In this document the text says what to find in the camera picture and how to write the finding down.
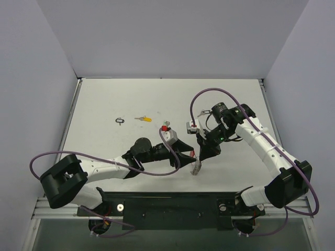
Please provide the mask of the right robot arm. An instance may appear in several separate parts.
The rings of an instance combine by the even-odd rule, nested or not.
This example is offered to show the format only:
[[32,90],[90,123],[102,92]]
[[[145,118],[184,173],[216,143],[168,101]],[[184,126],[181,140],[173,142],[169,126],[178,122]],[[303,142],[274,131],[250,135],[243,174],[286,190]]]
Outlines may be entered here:
[[200,146],[199,159],[204,161],[221,153],[220,144],[236,135],[245,141],[267,167],[273,180],[264,186],[247,188],[238,193],[234,209],[245,214],[253,206],[270,203],[283,208],[305,195],[312,167],[288,154],[268,133],[253,110],[246,104],[227,108],[223,102],[212,107],[217,126],[208,131],[195,119],[190,122]]

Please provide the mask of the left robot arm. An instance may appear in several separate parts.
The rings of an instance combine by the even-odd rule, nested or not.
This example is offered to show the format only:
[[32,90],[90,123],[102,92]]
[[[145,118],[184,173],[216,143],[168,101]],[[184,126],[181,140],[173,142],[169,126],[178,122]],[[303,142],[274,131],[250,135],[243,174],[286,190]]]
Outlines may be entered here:
[[196,162],[186,155],[193,148],[181,140],[168,140],[153,146],[149,139],[139,138],[124,155],[101,160],[80,160],[69,154],[54,164],[40,177],[41,185],[52,209],[69,203],[89,208],[95,215],[107,211],[108,203],[103,199],[103,190],[91,188],[89,183],[107,179],[129,179],[144,173],[144,163],[169,160],[175,169]]

